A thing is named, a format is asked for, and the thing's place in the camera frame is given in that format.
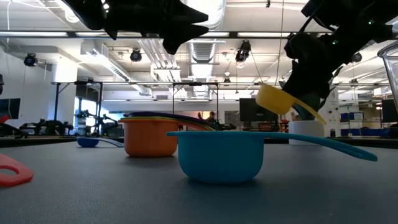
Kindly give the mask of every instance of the ceiling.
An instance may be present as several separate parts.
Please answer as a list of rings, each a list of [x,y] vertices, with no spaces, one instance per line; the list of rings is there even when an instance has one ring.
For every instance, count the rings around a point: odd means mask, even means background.
[[[0,30],[88,30],[81,22],[71,23],[65,18],[63,8],[58,8],[57,1],[20,0],[20,3],[0,0]],[[227,0],[226,14],[221,31],[241,32],[297,32],[307,20],[300,9],[306,0],[273,1],[271,7],[264,7],[265,1],[253,3],[253,0]],[[307,27],[308,32],[324,32],[325,29],[311,22]],[[284,53],[286,40],[275,39],[248,39],[252,47],[252,55],[246,60],[243,68],[236,68],[234,54],[240,46],[242,39],[225,39],[225,43],[218,44],[216,51],[216,65],[213,66],[211,81],[222,82],[224,73],[229,72],[232,82],[275,82],[289,77],[291,59]],[[95,63],[85,63],[80,55],[80,45],[83,39],[10,39],[9,45],[18,46],[55,46],[72,55],[90,69],[79,69],[79,76],[91,76],[98,81],[119,81],[108,69]],[[152,81],[150,72],[151,62],[143,53],[141,62],[131,62],[130,53],[134,48],[140,48],[137,39],[96,39],[97,44],[104,44],[110,49],[110,57],[117,66],[128,71],[138,81]],[[348,83],[351,79],[363,76],[361,83],[387,82],[383,70],[383,61],[376,53],[381,48],[390,44],[387,41],[372,45],[361,51],[363,59],[359,63],[345,66],[336,82]],[[190,55],[188,44],[183,44],[175,55],[178,66],[181,69],[182,78],[190,75]],[[381,72],[366,76],[373,71]],[[112,86],[112,90],[131,90],[130,86]]]

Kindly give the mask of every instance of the gray table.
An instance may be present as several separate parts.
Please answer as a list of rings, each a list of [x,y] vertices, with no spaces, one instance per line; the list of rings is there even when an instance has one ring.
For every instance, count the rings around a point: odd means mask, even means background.
[[[75,142],[0,149],[31,183],[0,189],[0,223],[397,223],[398,150],[362,161],[321,147],[267,145],[255,181],[206,185],[178,158],[132,159]]]

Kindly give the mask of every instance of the person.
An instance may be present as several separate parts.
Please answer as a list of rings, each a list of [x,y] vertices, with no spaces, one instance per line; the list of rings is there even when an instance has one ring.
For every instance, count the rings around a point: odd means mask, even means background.
[[[200,112],[198,112],[198,117],[199,117],[199,119],[203,119],[201,117],[201,113]],[[214,113],[213,111],[210,112],[210,116],[207,119],[205,119],[205,121],[214,123],[216,121],[216,113]]]

